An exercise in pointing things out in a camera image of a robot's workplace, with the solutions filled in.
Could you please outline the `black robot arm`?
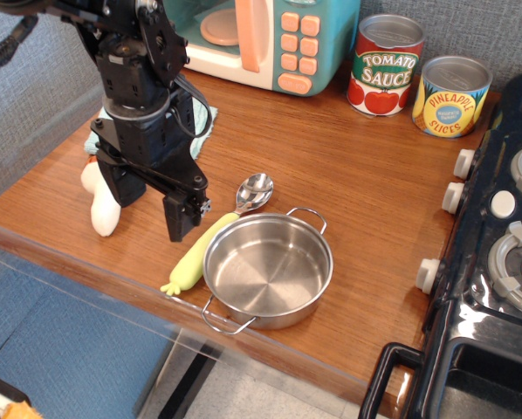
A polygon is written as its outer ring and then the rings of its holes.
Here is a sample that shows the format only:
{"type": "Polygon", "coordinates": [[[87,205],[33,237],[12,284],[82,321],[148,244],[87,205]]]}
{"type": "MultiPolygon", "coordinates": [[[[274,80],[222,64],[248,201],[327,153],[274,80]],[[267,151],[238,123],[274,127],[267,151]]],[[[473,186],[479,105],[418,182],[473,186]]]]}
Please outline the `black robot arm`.
{"type": "Polygon", "coordinates": [[[159,1],[0,1],[19,23],[0,43],[0,66],[50,14],[73,25],[100,74],[105,117],[92,122],[96,153],[81,181],[94,229],[107,236],[147,188],[161,192],[169,237],[181,241],[209,211],[208,181],[191,152],[211,121],[195,123],[204,96],[182,75],[187,41],[159,1]]]}

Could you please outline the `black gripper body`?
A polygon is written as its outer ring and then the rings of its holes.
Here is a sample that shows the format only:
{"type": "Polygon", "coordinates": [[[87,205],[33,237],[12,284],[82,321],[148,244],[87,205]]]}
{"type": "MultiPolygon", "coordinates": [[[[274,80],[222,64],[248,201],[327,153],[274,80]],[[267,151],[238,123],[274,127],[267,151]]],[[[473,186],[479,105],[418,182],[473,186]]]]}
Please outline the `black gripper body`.
{"type": "Polygon", "coordinates": [[[104,151],[147,186],[166,195],[173,191],[207,197],[208,181],[190,154],[196,134],[193,96],[181,87],[162,93],[145,107],[123,106],[105,96],[108,118],[94,121],[92,131],[104,151]]]}

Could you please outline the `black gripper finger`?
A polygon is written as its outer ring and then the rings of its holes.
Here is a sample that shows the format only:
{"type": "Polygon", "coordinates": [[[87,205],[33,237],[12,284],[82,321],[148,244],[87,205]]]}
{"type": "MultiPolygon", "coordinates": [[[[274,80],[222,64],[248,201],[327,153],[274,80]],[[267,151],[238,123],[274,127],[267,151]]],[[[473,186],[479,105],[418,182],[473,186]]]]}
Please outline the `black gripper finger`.
{"type": "Polygon", "coordinates": [[[211,200],[205,195],[188,196],[173,191],[163,198],[164,214],[171,242],[179,243],[195,227],[198,227],[204,216],[211,210],[211,200]]]}
{"type": "Polygon", "coordinates": [[[126,163],[116,161],[104,151],[97,153],[97,159],[100,173],[121,208],[126,208],[144,195],[146,183],[126,163]]]}

